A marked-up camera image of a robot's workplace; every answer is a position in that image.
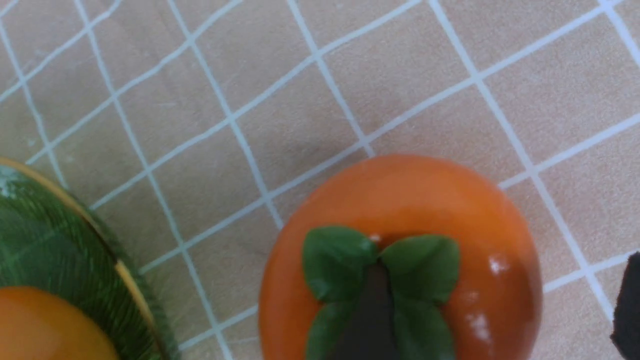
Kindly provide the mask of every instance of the orange persimmon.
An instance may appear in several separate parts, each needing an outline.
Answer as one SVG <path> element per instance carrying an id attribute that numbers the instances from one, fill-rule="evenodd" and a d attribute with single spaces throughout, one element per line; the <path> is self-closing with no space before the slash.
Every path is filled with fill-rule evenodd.
<path id="1" fill-rule="evenodd" d="M 109 338 L 82 311 L 29 286 L 0 288 L 0 359 L 117 360 Z"/>
<path id="2" fill-rule="evenodd" d="M 458 360 L 527 360 L 541 320 L 540 264 L 527 224 L 491 182 L 422 156 L 363 161 L 332 177 L 293 214 L 262 281 L 265 360 L 303 360 L 321 307 L 307 288 L 302 246 L 313 228 L 343 225 L 379 237 L 380 249 L 419 234 L 458 242 L 460 277 L 442 313 Z"/>

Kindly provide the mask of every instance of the green leaf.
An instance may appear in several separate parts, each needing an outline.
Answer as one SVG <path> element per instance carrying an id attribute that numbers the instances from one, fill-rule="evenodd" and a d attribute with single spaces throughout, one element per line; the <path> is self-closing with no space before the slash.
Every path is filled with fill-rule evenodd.
<path id="1" fill-rule="evenodd" d="M 380 255 L 391 276 L 394 293 L 443 304 L 458 281 L 460 250 L 450 238 L 414 236 L 399 240 Z"/>
<path id="2" fill-rule="evenodd" d="M 378 249 L 356 230 L 320 227 L 307 234 L 302 256 L 305 280 L 316 299 L 337 302 L 357 298 Z"/>
<path id="3" fill-rule="evenodd" d="M 449 326 L 440 310 L 426 302 L 394 293 L 394 329 L 402 360 L 454 360 Z"/>
<path id="4" fill-rule="evenodd" d="M 309 330 L 305 360 L 326 360 L 342 336 L 356 303 L 332 302 L 323 306 Z"/>

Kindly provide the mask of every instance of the white grid line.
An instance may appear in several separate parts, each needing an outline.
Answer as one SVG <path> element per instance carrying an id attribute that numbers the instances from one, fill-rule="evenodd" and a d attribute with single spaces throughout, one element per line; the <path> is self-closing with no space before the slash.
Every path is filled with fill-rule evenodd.
<path id="1" fill-rule="evenodd" d="M 507 190 L 508 188 L 512 187 L 513 185 L 519 184 L 522 181 L 525 181 L 526 179 L 529 178 L 529 175 L 527 174 L 526 171 L 523 171 L 521 173 L 519 173 L 516 176 L 512 176 L 509 179 L 506 179 L 505 181 L 501 182 L 498 184 L 498 187 L 502 190 Z"/>
<path id="2" fill-rule="evenodd" d="M 13 69 L 15 70 L 15 73 L 18 76 L 17 85 L 18 87 L 22 87 L 22 90 L 24 91 L 24 97 L 27 100 L 27 106 L 29 106 L 29 109 L 31 110 L 31 114 L 33 115 L 33 118 L 36 122 L 36 125 L 38 128 L 38 134 L 40 135 L 40 139 L 42 141 L 42 148 L 49 149 L 47 151 L 47 155 L 49 156 L 49 161 L 51 162 L 51 166 L 53 167 L 53 170 L 56 173 L 56 177 L 58 177 L 58 181 L 60 182 L 60 185 L 62 185 L 62 187 L 64 188 L 67 188 L 68 185 L 67 185 L 67 182 L 65 181 L 65 177 L 63 176 L 62 171 L 60 171 L 60 167 L 58 166 L 58 160 L 56 160 L 56 157 L 53 151 L 49 148 L 49 139 L 47 137 L 47 132 L 45 131 L 45 128 L 44 128 L 44 122 L 42 121 L 42 116 L 40 116 L 40 113 L 36 109 L 35 103 L 33 102 L 31 91 L 29 90 L 27 81 L 24 77 L 24 74 L 22 73 L 22 69 L 20 68 L 20 63 L 18 62 L 18 58 L 13 52 L 13 48 L 11 47 L 11 41 L 9 40 L 9 36 L 6 33 L 2 19 L 0 19 L 0 37 L 4 42 L 4 48 L 6 49 L 7 55 L 9 56 L 9 59 L 13 65 Z"/>
<path id="3" fill-rule="evenodd" d="M 609 259 L 603 260 L 599 263 L 590 265 L 589 267 L 591 268 L 591 271 L 593 271 L 594 273 L 600 272 L 602 270 L 607 270 L 608 268 L 612 268 L 616 265 L 626 263 L 627 260 L 629 260 L 629 256 L 635 254 L 638 251 L 640 251 L 640 249 L 636 249 L 633 251 L 626 252 L 624 254 L 616 255 Z"/>
<path id="4" fill-rule="evenodd" d="M 584 277 L 584 271 L 582 270 L 576 270 L 574 272 L 570 272 L 569 274 L 566 274 L 564 276 L 560 276 L 559 278 L 555 279 L 555 280 L 551 280 L 549 282 L 546 282 L 543 286 L 542 286 L 542 292 L 543 293 L 550 293 L 551 291 L 554 291 L 555 289 L 558 289 L 564 285 L 569 284 L 570 282 L 573 281 L 577 281 L 581 278 Z"/>
<path id="5" fill-rule="evenodd" d="M 11 2 L 6 4 L 4 8 L 0 9 L 0 19 L 2 19 L 2 17 L 5 16 L 6 13 L 8 13 L 9 10 L 11 10 L 11 8 L 13 8 L 17 3 L 18 0 L 11 0 Z"/>
<path id="6" fill-rule="evenodd" d="M 108 12 L 105 12 L 100 17 L 94 19 L 92 24 L 95 24 L 96 22 L 98 22 L 98 20 L 104 20 L 105 18 L 109 17 L 111 15 L 111 12 L 113 12 L 115 10 L 116 5 L 120 4 L 121 2 L 122 2 L 122 0 L 117 0 L 117 2 L 111 7 L 111 9 Z M 323 47 L 320 50 L 320 52 L 319 52 L 320 55 L 322 56 L 322 55 L 324 55 L 324 54 L 326 54 L 326 53 L 328 53 L 328 52 L 330 52 L 330 51 L 332 51 L 332 50 L 334 50 L 334 49 L 346 44 L 347 42 L 362 36 L 363 34 L 367 33 L 368 31 L 371 31 L 373 29 L 376 29 L 376 28 L 384 25 L 386 22 L 388 22 L 388 21 L 390 21 L 392 19 L 395 19 L 396 17 L 400 16 L 404 12 L 406 12 L 409 9 L 413 8 L 417 3 L 419 3 L 419 1 L 411 1 L 409 3 L 405 3 L 405 4 L 401 5 L 401 6 L 398 6 L 396 9 L 392 10 L 391 12 L 387 13 L 386 15 L 384 15 L 384 16 L 372 21 L 371 23 L 363 26 L 362 28 L 354 30 L 354 31 L 348 33 L 347 35 L 343 36 L 342 38 L 339 38 L 338 40 L 326 45 L 325 47 Z M 213 22 L 215 22 L 220 17 L 225 15 L 231 8 L 233 8 L 232 3 L 228 3 L 225 6 L 223 6 L 222 8 L 220 8 L 213 15 L 211 15 L 207 20 L 205 20 L 205 22 L 203 22 L 202 25 L 200 25 L 196 31 L 193 32 L 193 36 L 195 38 L 199 37 L 204 31 L 206 31 L 206 29 L 209 26 L 211 26 L 211 24 Z M 61 53 L 63 51 L 63 47 L 65 49 L 70 47 L 71 45 L 73 45 L 73 43 L 75 43 L 84 34 L 86 34 L 86 31 L 82 30 L 79 34 L 74 36 L 75 40 L 73 42 L 71 40 L 69 40 L 67 43 L 65 43 L 65 45 L 63 45 L 62 47 L 58 48 L 53 53 L 56 53 L 56 54 Z M 117 96 L 122 95 L 124 92 L 126 92 L 127 90 L 129 90 L 133 86 L 135 86 L 135 85 L 141 83 L 142 81 L 144 81 L 145 79 L 148 79 L 151 76 L 157 74 L 164 67 L 164 65 L 166 65 L 167 63 L 169 63 L 172 60 L 176 59 L 187 48 L 188 48 L 188 44 L 187 44 L 187 42 L 184 42 L 181 46 L 178 47 L 178 49 L 174 50 L 174 52 L 172 52 L 171 54 L 165 56 L 154 68 L 148 70 L 144 74 L 142 74 L 142 75 L 138 76 L 137 78 L 131 80 L 126 85 L 124 85 L 121 89 L 117 90 L 116 91 L 116 95 Z M 309 56 L 308 58 L 305 58 L 301 63 L 299 63 L 297 66 L 295 66 L 293 69 L 291 69 L 285 76 L 283 76 L 278 81 L 273 83 L 267 90 L 265 90 L 260 95 L 258 95 L 254 100 L 248 102 L 247 104 L 242 106 L 240 109 L 238 109 L 235 112 L 236 117 L 239 118 L 240 116 L 244 115 L 246 112 L 251 110 L 252 108 L 256 107 L 262 101 L 267 99 L 269 96 L 273 95 L 273 93 L 275 93 L 277 90 L 282 88 L 287 82 L 289 82 L 289 80 L 291 80 L 294 76 L 298 75 L 300 72 L 302 72 L 307 66 L 309 66 L 313 62 L 314 62 L 314 59 L 313 59 L 312 56 Z M 37 73 L 37 70 L 38 71 L 42 70 L 44 68 L 44 66 L 46 65 L 46 63 L 48 63 L 48 61 L 43 62 L 36 69 L 34 69 L 31 73 L 29 73 L 29 75 L 27 75 L 27 80 L 30 77 L 33 77 Z M 0 102 L 2 102 L 2 100 L 7 98 L 9 95 L 11 95 L 11 93 L 13 91 L 15 91 L 18 87 L 19 86 L 14 85 L 11 89 L 5 91 L 2 95 L 0 95 Z M 98 106 L 98 108 L 96 108 L 96 110 L 93 110 L 91 113 L 87 114 L 79 122 L 77 122 L 76 124 L 71 126 L 68 130 L 63 132 L 56 139 L 54 139 L 51 142 L 51 146 L 52 147 L 57 146 L 61 141 L 63 141 L 67 137 L 69 137 L 72 133 L 75 133 L 80 127 L 85 125 L 87 122 L 91 121 L 91 119 L 94 118 L 94 116 L 96 116 L 101 110 L 103 110 L 104 108 L 109 106 L 112 102 L 113 102 L 113 97 L 110 98 L 110 99 L 107 99 L 106 101 L 104 101 L 102 104 L 100 104 Z M 228 124 L 228 119 L 225 119 L 224 121 L 225 121 L 224 125 L 227 125 Z M 198 141 L 201 141 L 204 138 L 207 138 L 208 136 L 211 136 L 213 133 L 215 133 L 215 131 L 211 131 L 211 130 L 213 130 L 213 128 L 211 128 L 211 129 L 209 129 L 209 130 L 207 130 L 205 132 L 206 134 L 208 134 L 206 136 L 203 136 L 205 134 L 205 133 L 203 133 L 201 135 L 198 135 L 198 136 L 194 137 L 194 139 L 195 138 L 199 138 L 199 140 L 197 140 L 197 141 L 193 141 L 192 142 L 192 140 L 194 140 L 194 139 L 186 141 L 182 145 L 178 146 L 176 149 L 172 150 L 170 152 L 170 154 L 175 156 L 179 152 L 181 152 L 184 149 L 188 148 L 189 146 L 193 145 L 194 143 L 197 143 Z M 40 158 L 43 154 L 45 154 L 45 149 L 41 150 L 40 152 L 38 152 L 37 154 L 32 156 L 29 160 L 27 160 L 26 163 L 27 164 L 32 164 L 38 158 Z"/>
<path id="7" fill-rule="evenodd" d="M 279 195 L 283 194 L 284 192 L 286 192 L 287 190 L 290 190 L 298 185 L 300 185 L 301 183 L 304 183 L 305 181 L 311 179 L 312 177 L 320 174 L 321 172 L 325 171 L 326 169 L 336 165 L 337 163 L 339 163 L 340 161 L 344 160 L 347 158 L 347 156 L 353 154 L 354 152 L 356 152 L 357 150 L 361 149 L 362 146 L 360 145 L 360 142 L 357 142 L 351 146 L 349 146 L 348 148 L 344 149 L 343 151 L 340 151 L 338 154 L 334 155 L 333 157 L 324 160 L 323 162 L 321 162 L 320 164 L 314 166 L 313 168 L 307 170 L 306 172 L 302 173 L 302 175 L 296 177 L 295 179 L 281 185 L 279 188 L 271 191 L 269 193 L 269 197 L 271 199 L 274 199 L 275 197 L 278 197 Z"/>
<path id="8" fill-rule="evenodd" d="M 225 218 L 224 220 L 222 220 L 221 222 L 217 223 L 216 225 L 208 228 L 204 232 L 194 236 L 192 239 L 188 240 L 185 243 L 185 246 L 192 247 L 192 246 L 196 245 L 197 243 L 199 243 L 202 240 L 210 237 L 211 235 L 217 233 L 218 231 L 224 229 L 225 227 L 229 226 L 230 224 L 233 224 L 236 220 L 239 220 L 239 219 L 243 218 L 245 215 L 251 213 L 253 210 L 261 207 L 262 205 L 264 205 L 264 203 L 265 203 L 265 199 L 259 199 L 259 200 L 254 201 L 253 203 L 249 204 L 247 207 L 236 211 L 233 215 Z"/>
<path id="9" fill-rule="evenodd" d="M 549 210 L 552 217 L 556 221 L 556 224 L 560 228 L 563 234 L 564 240 L 569 246 L 574 258 L 578 262 L 580 269 L 584 272 L 587 282 L 591 287 L 591 291 L 594 293 L 595 297 L 600 303 L 600 306 L 602 307 L 602 310 L 604 311 L 607 318 L 609 320 L 612 320 L 613 307 L 611 306 L 609 299 L 607 298 L 604 291 L 602 290 L 602 287 L 598 282 L 598 279 L 593 274 L 593 271 L 589 268 L 589 263 L 587 262 L 586 258 L 584 257 L 584 254 L 580 250 L 578 243 L 573 238 L 573 234 L 571 233 L 568 225 L 562 218 L 562 215 L 560 214 L 560 211 L 556 207 L 556 204 L 554 203 L 553 198 L 548 193 L 546 186 L 538 176 L 538 173 L 533 165 L 533 162 L 529 158 L 529 155 L 527 155 L 524 149 L 524 146 L 518 139 L 516 133 L 513 131 L 511 124 L 508 122 L 506 116 L 500 109 L 497 101 L 495 100 L 495 98 L 493 97 L 489 89 L 486 87 L 486 85 L 484 84 L 484 81 L 482 80 L 482 78 L 479 77 L 478 71 L 476 70 L 476 66 L 473 64 L 473 61 L 467 54 L 467 51 L 465 50 L 460 39 L 458 38 L 453 28 L 453 25 L 449 22 L 449 19 L 447 18 L 444 10 L 440 6 L 440 3 L 438 2 L 438 0 L 430 0 L 429 3 L 433 11 L 436 13 L 436 16 L 438 17 L 438 20 L 440 21 L 442 27 L 447 33 L 449 40 L 451 41 L 454 48 L 456 49 L 456 52 L 458 53 L 462 62 L 465 64 L 465 67 L 469 71 L 471 78 L 475 79 L 476 85 L 480 90 L 480 93 L 483 95 L 485 101 L 489 105 L 489 108 L 491 108 L 491 110 L 493 111 L 493 114 L 496 116 L 504 132 L 507 134 L 509 141 L 511 142 L 516 153 L 518 154 L 518 157 L 520 158 L 520 161 L 522 162 L 522 165 L 525 167 L 526 171 L 530 174 L 530 177 L 533 180 L 534 186 L 538 190 L 538 193 L 540 193 L 540 196 L 542 197 L 543 202 L 545 203 L 547 209 Z"/>
<path id="10" fill-rule="evenodd" d="M 111 6 L 102 14 L 98 15 L 95 19 L 93 19 L 90 23 L 89 28 L 84 27 L 79 33 L 75 34 L 72 38 L 67 40 L 64 44 L 57 47 L 54 51 L 50 52 L 45 58 L 38 64 L 33 70 L 29 71 L 28 74 L 24 75 L 25 82 L 31 80 L 36 74 L 38 74 L 42 69 L 44 69 L 50 62 L 53 61 L 58 55 L 60 55 L 64 50 L 72 47 L 78 40 L 80 40 L 83 36 L 87 34 L 89 29 L 93 29 L 99 22 L 107 19 L 111 14 L 120 6 L 123 0 L 116 0 Z M 16 92 L 20 86 L 15 84 L 11 86 L 9 89 L 5 90 L 2 94 L 0 94 L 0 102 L 3 102 L 7 97 L 11 96 L 14 92 Z"/>
<path id="11" fill-rule="evenodd" d="M 349 105 L 347 105 L 347 102 L 344 100 L 344 97 L 340 93 L 340 90 L 338 89 L 338 85 L 336 85 L 335 81 L 333 80 L 333 77 L 331 76 L 331 72 L 329 71 L 329 68 L 326 66 L 326 63 L 322 59 L 322 56 L 320 55 L 320 51 L 318 50 L 318 46 L 316 45 L 316 41 L 311 35 L 311 31 L 309 31 L 309 28 L 307 27 L 307 23 L 305 22 L 305 18 L 304 16 L 302 16 L 302 13 L 300 12 L 298 5 L 294 0 L 287 0 L 287 4 L 289 5 L 289 9 L 291 9 L 291 13 L 293 14 L 294 19 L 298 23 L 298 27 L 302 32 L 302 36 L 305 38 L 307 46 L 311 51 L 311 57 L 313 57 L 314 61 L 317 63 L 317 66 L 320 69 L 320 73 L 322 73 L 322 76 L 324 78 L 324 81 L 326 82 L 326 85 L 328 86 L 329 90 L 331 90 L 331 93 L 333 94 L 333 97 L 335 98 L 335 100 L 338 102 L 338 105 L 342 109 L 344 116 L 347 118 L 349 125 L 351 126 L 351 128 L 353 129 L 353 132 L 358 137 L 358 141 L 362 143 L 363 148 L 365 149 L 368 157 L 372 158 L 373 156 L 376 155 L 376 153 L 373 151 L 373 148 L 371 147 L 371 145 L 369 145 L 369 143 L 364 140 L 364 137 L 365 137 L 364 133 L 362 132 L 362 129 L 360 128 L 360 126 L 358 125 L 358 122 L 353 116 L 351 109 L 349 109 Z"/>
<path id="12" fill-rule="evenodd" d="M 607 14 L 609 21 L 611 21 L 614 28 L 616 28 L 616 31 L 618 32 L 618 36 L 620 37 L 620 40 L 622 40 L 622 42 L 627 47 L 627 50 L 629 51 L 629 54 L 636 62 L 636 65 L 640 67 L 640 50 L 638 49 L 638 45 L 636 44 L 633 37 L 631 36 L 631 33 L 629 32 L 627 25 L 625 25 L 625 22 L 622 21 L 622 18 L 620 17 L 620 15 L 618 15 L 616 10 L 614 9 L 614 6 L 616 6 L 617 3 L 606 1 L 606 0 L 598 0 L 598 2 L 600 3 L 600 6 L 604 9 L 604 12 Z"/>
<path id="13" fill-rule="evenodd" d="M 623 132 L 624 130 L 627 130 L 633 126 L 638 125 L 638 123 L 640 123 L 640 113 L 635 114 L 633 116 L 631 116 L 630 118 L 619 122 L 607 129 L 604 129 L 603 131 L 597 133 L 596 135 L 593 135 L 592 137 L 588 138 L 587 140 L 584 140 L 576 145 L 574 145 L 573 147 L 560 152 L 559 154 L 556 154 L 554 156 L 552 156 L 551 158 L 542 161 L 541 163 L 539 163 L 538 165 L 536 165 L 536 171 L 537 172 L 542 172 L 556 164 L 558 164 L 561 161 L 567 160 L 568 158 L 571 158 L 572 156 L 583 152 L 591 147 L 594 147 L 596 145 L 598 145 L 599 143 L 603 142 L 604 140 L 611 138 L 613 136 L 616 136 L 618 134 L 620 134 L 621 132 Z"/>
<path id="14" fill-rule="evenodd" d="M 241 322 L 242 320 L 248 318 L 251 315 L 255 315 L 258 312 L 258 305 L 254 305 L 250 308 L 248 308 L 247 310 L 241 311 L 239 314 L 230 317 L 229 319 L 225 320 L 224 322 L 220 323 L 219 327 L 220 327 L 220 331 L 224 331 L 227 327 L 230 327 L 231 325 L 235 325 L 239 322 Z M 211 336 L 215 335 L 215 331 L 214 329 L 209 329 L 207 331 L 201 332 L 200 334 L 192 337 L 191 339 L 186 340 L 185 342 L 181 343 L 179 345 L 179 349 L 180 351 L 184 351 L 190 347 L 192 347 L 193 345 L 196 345 L 197 343 L 206 340 L 208 338 L 210 338 Z"/>
<path id="15" fill-rule="evenodd" d="M 168 261 L 169 259 L 171 259 L 172 257 L 182 254 L 182 249 L 180 247 L 175 247 L 173 250 L 167 252 L 166 254 L 158 257 L 157 259 L 149 262 L 148 264 L 142 266 L 141 268 L 138 269 L 138 272 L 141 275 L 146 274 L 147 272 L 149 272 L 151 269 L 160 266 L 162 263 L 164 263 L 165 261 Z"/>
<path id="16" fill-rule="evenodd" d="M 242 134 L 240 127 L 236 123 L 236 120 L 238 119 L 239 116 L 237 114 L 234 114 L 231 111 L 228 105 L 228 102 L 222 92 L 222 89 L 220 88 L 220 85 L 218 84 L 216 79 L 213 77 L 213 74 L 204 56 L 202 55 L 202 52 L 200 52 L 200 49 L 196 45 L 196 41 L 195 41 L 196 36 L 189 33 L 189 30 L 187 29 L 187 26 L 185 25 L 182 19 L 182 15 L 180 14 L 180 11 L 178 10 L 173 0 L 168 0 L 168 2 L 173 12 L 173 15 L 175 16 L 176 20 L 179 23 L 180 28 L 182 29 L 184 36 L 187 38 L 187 44 L 193 49 L 193 52 L 195 53 L 198 63 L 200 64 L 202 70 L 204 70 L 205 75 L 209 80 L 209 84 L 211 85 L 211 88 L 213 89 L 214 93 L 216 94 L 216 97 L 218 98 L 218 102 L 222 105 L 222 110 L 225 112 L 225 116 L 228 119 L 228 123 L 231 127 L 231 130 L 233 130 L 234 135 L 236 136 L 236 139 L 238 141 L 238 144 L 240 145 L 240 148 L 242 148 L 242 151 L 244 152 L 244 156 L 247 162 L 249 163 L 249 168 L 251 169 L 251 172 L 253 174 L 255 184 L 257 185 L 260 191 L 260 194 L 265 199 L 265 204 L 269 209 L 269 212 L 271 213 L 271 217 L 273 218 L 273 221 L 276 224 L 276 227 L 278 228 L 278 230 L 282 229 L 282 227 L 284 226 L 284 223 L 282 222 L 282 217 L 280 217 L 278 210 L 276 210 L 275 206 L 273 205 L 273 201 L 271 201 L 271 199 L 267 197 L 269 190 L 267 189 L 267 186 L 264 183 L 262 174 L 260 173 L 260 169 L 258 168 L 258 164 L 255 161 L 255 157 L 253 156 L 249 143 L 246 141 L 246 138 Z M 232 4 L 231 6 L 237 6 L 241 2 L 242 2 L 241 0 L 235 0 L 230 2 L 229 4 Z"/>
<path id="17" fill-rule="evenodd" d="M 80 0 L 74 0 L 74 3 L 76 5 L 76 8 L 78 10 L 78 12 L 80 13 L 80 16 L 84 22 L 84 26 L 88 28 L 89 26 L 89 20 L 87 17 L 87 14 L 84 10 L 84 6 L 82 5 L 82 3 L 80 2 Z M 127 136 L 129 137 L 129 140 L 131 141 L 132 146 L 134 147 L 134 150 L 136 151 L 136 154 L 138 155 L 138 158 L 140 159 L 140 162 L 143 165 L 143 168 L 148 169 L 148 163 L 147 160 L 145 159 L 144 154 L 142 153 L 142 150 L 140 148 L 140 145 L 133 133 L 133 131 L 131 130 L 131 126 L 129 125 L 129 122 L 127 121 L 127 116 L 124 112 L 124 110 L 122 109 L 122 105 L 120 104 L 120 101 L 118 100 L 118 97 L 115 96 L 115 90 L 113 88 L 113 83 L 111 82 L 111 78 L 109 77 L 109 72 L 104 64 L 104 60 L 102 59 L 102 56 L 100 55 L 100 49 L 98 47 L 98 43 L 95 39 L 95 34 L 93 33 L 92 29 L 88 30 L 88 37 L 89 40 L 91 42 L 91 46 L 93 49 L 93 52 L 95 54 L 97 63 L 98 63 L 98 67 L 100 68 L 100 73 L 102 73 L 102 77 L 104 78 L 104 82 L 107 86 L 107 89 L 109 90 L 109 93 L 111 94 L 112 97 L 114 97 L 114 105 L 116 107 L 116 110 L 120 116 L 120 120 L 122 121 L 122 125 L 125 128 L 125 131 L 127 132 Z M 216 321 L 216 317 L 213 313 L 213 310 L 211 308 L 211 305 L 209 303 L 209 301 L 207 300 L 207 295 L 206 292 L 202 286 L 202 283 L 200 282 L 200 278 L 198 277 L 198 273 L 196 271 L 196 268 L 193 264 L 193 261 L 191 260 L 191 257 L 189 256 L 189 253 L 187 252 L 187 250 L 183 247 L 183 240 L 182 240 L 182 235 L 180 234 L 180 231 L 178 230 L 178 226 L 177 223 L 175 221 L 175 219 L 173 218 L 173 215 L 171 214 L 171 210 L 169 208 L 169 206 L 166 203 L 166 200 L 164 199 L 164 196 L 162 194 L 162 191 L 160 190 L 160 187 L 158 186 L 156 179 L 153 175 L 153 173 L 147 171 L 147 178 L 149 179 L 149 181 L 151 182 L 151 186 L 154 189 L 154 192 L 158 198 L 158 201 L 160 202 L 160 205 L 164 211 L 165 216 L 167 217 L 167 221 L 169 223 L 170 229 L 173 233 L 174 238 L 176 239 L 177 243 L 178 243 L 178 248 L 180 249 L 181 253 L 182 253 L 182 257 L 187 265 L 187 268 L 189 270 L 189 274 L 195 284 L 196 287 L 196 291 L 198 293 L 198 296 L 200 297 L 200 301 L 202 302 L 202 305 L 205 309 L 205 312 L 207 314 L 207 318 L 209 320 L 209 323 L 211 324 L 212 328 L 217 328 L 218 327 L 218 322 Z M 220 338 L 219 340 L 221 343 L 221 348 L 223 350 L 223 353 L 225 354 L 225 358 L 227 360 L 232 360 L 231 356 L 230 356 L 230 352 L 228 350 L 228 348 L 225 351 L 225 343 L 223 341 L 222 338 Z"/>
<path id="18" fill-rule="evenodd" d="M 380 136 L 382 136 L 385 133 L 388 133 L 389 131 L 395 129 L 398 125 L 402 124 L 403 122 L 407 121 L 408 119 L 418 115 L 419 113 L 421 113 L 422 111 L 424 111 L 426 108 L 436 104 L 437 102 L 440 102 L 446 98 L 448 98 L 449 96 L 456 94 L 457 92 L 468 88 L 469 86 L 474 84 L 474 80 L 472 78 L 468 78 L 465 79 L 463 81 L 460 81 L 459 83 L 453 85 L 452 87 L 439 92 L 438 94 L 430 97 L 429 99 L 426 99 L 425 101 L 422 101 L 421 103 L 419 103 L 418 105 L 410 108 L 409 110 L 405 111 L 403 114 L 400 114 L 400 116 L 396 117 L 395 119 L 391 120 L 390 122 L 387 122 L 386 124 L 382 125 L 380 128 L 378 128 L 378 130 L 375 130 L 373 133 L 369 134 L 367 136 L 367 141 L 372 142 L 373 140 L 379 138 Z"/>
<path id="19" fill-rule="evenodd" d="M 622 2 L 622 0 L 613 1 L 613 3 L 620 3 L 620 2 Z M 571 31 L 579 28 L 583 24 L 593 20 L 594 18 L 596 18 L 598 15 L 602 13 L 604 13 L 604 8 L 602 8 L 601 6 L 598 6 L 586 12 L 585 14 L 581 15 L 577 19 L 570 21 L 564 26 L 561 26 L 559 29 L 552 31 L 548 35 L 541 37 L 540 39 L 534 41 L 530 45 L 525 46 L 523 49 L 517 51 L 515 54 L 507 57 L 506 59 L 498 61 L 495 65 L 492 65 L 485 70 L 482 70 L 481 72 L 479 72 L 479 77 L 484 79 L 487 76 L 491 76 L 492 74 L 495 74 L 496 72 L 506 68 L 507 66 L 513 64 L 514 62 L 519 61 L 522 58 L 525 58 L 526 56 L 530 55 L 531 53 L 541 49 L 547 44 L 550 44 L 556 41 L 557 39 L 565 36 Z"/>

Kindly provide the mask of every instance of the persimmon calyx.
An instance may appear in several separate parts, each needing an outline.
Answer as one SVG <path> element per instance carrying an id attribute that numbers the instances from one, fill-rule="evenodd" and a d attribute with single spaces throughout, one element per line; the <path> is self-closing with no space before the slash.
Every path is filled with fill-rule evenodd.
<path id="1" fill-rule="evenodd" d="M 400 360 L 453 360 L 453 337 L 438 306 L 458 281 L 458 244 L 446 236 L 412 236 L 379 252 L 366 235 L 339 226 L 309 231 L 303 246 L 305 281 L 324 302 L 309 331 L 306 360 L 328 358 L 356 311 L 367 269 L 377 261 L 390 280 Z"/>

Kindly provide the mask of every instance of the gold rim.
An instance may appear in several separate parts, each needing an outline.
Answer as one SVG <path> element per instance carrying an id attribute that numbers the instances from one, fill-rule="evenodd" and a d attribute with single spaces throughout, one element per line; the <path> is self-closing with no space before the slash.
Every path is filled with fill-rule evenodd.
<path id="1" fill-rule="evenodd" d="M 85 210 L 84 206 L 82 206 L 80 203 L 78 203 L 77 200 L 69 195 L 66 190 L 58 186 L 53 181 L 47 179 L 37 171 L 33 170 L 32 168 L 29 168 L 27 165 L 7 158 L 0 158 L 0 165 L 13 168 L 14 170 L 17 170 L 28 178 L 36 181 L 38 184 L 42 185 L 44 188 L 53 193 L 53 195 L 55 195 L 58 200 L 62 201 L 65 206 L 77 213 L 87 224 L 89 224 L 93 231 L 95 231 L 95 233 L 98 235 L 98 239 L 100 239 L 100 243 L 104 247 L 105 251 L 113 258 L 113 261 L 115 263 L 114 269 L 116 270 L 120 278 L 122 278 L 125 286 L 127 286 L 131 297 L 138 307 L 140 315 L 142 315 L 142 318 L 147 323 L 147 326 L 156 341 L 156 346 L 160 351 L 162 359 L 169 360 L 166 349 L 164 348 L 164 344 L 157 331 L 154 315 L 149 308 L 149 304 L 147 303 L 145 296 L 142 294 L 142 291 L 140 291 L 140 288 L 138 287 L 138 284 L 136 284 L 133 276 L 131 276 L 131 271 L 129 270 L 129 268 L 127 268 L 122 260 L 119 259 L 113 252 L 113 250 L 109 247 L 109 244 L 105 240 L 106 237 L 104 236 L 104 233 L 101 231 L 100 226 L 93 219 L 91 214 L 89 214 L 89 212 Z"/>

